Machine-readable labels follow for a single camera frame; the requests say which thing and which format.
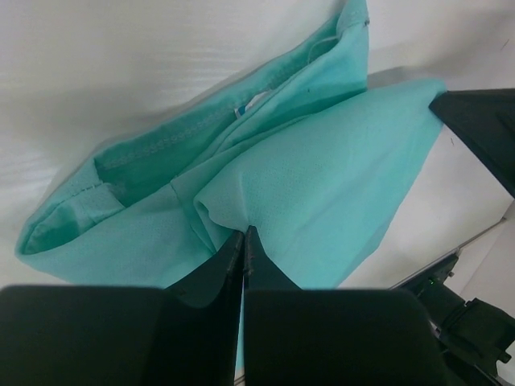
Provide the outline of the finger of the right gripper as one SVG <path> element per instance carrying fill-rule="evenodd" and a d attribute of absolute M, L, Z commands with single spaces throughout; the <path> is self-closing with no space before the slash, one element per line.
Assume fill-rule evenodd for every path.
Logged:
<path fill-rule="evenodd" d="M 514 195 L 514 90 L 447 91 L 429 109 Z"/>

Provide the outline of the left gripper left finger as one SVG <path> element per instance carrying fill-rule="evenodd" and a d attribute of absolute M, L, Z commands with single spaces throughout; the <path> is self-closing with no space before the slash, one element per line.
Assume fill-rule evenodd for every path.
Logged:
<path fill-rule="evenodd" d="M 233 384 L 243 249 L 243 234 L 233 233 L 166 289 L 3 289 L 2 384 Z"/>

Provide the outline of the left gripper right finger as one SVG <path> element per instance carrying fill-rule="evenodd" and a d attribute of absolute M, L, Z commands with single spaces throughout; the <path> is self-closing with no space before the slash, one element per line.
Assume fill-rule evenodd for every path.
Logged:
<path fill-rule="evenodd" d="M 425 310 L 390 289 L 301 289 L 245 234 L 248 385 L 446 385 Z"/>

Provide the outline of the teal t shirt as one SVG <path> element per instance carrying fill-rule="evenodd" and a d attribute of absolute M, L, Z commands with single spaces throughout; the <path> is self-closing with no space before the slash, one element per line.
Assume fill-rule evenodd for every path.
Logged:
<path fill-rule="evenodd" d="M 379 246 L 442 129 L 441 80 L 368 88 L 363 1 L 185 113 L 99 150 L 23 226 L 15 253 L 79 285 L 166 288 L 255 227 L 304 289 Z"/>

